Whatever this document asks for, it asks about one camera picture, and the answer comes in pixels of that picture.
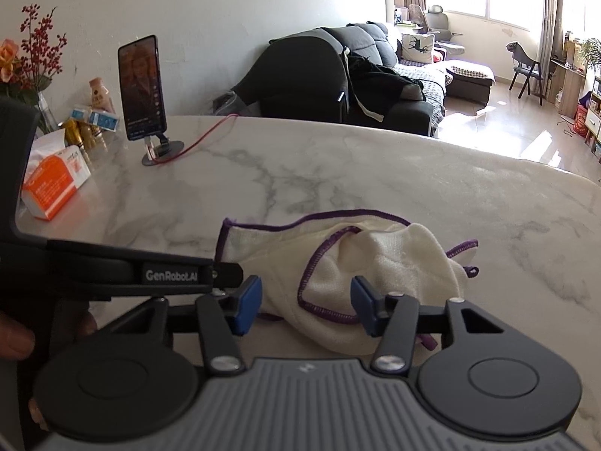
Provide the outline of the left hand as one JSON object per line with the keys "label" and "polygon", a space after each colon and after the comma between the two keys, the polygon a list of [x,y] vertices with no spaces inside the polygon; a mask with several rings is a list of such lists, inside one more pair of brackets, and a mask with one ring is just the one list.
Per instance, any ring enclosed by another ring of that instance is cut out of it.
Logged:
{"label": "left hand", "polygon": [[[95,318],[87,312],[84,316],[76,316],[77,335],[86,337],[98,330]],[[35,347],[35,335],[22,324],[1,315],[1,359],[17,362],[26,359]]]}

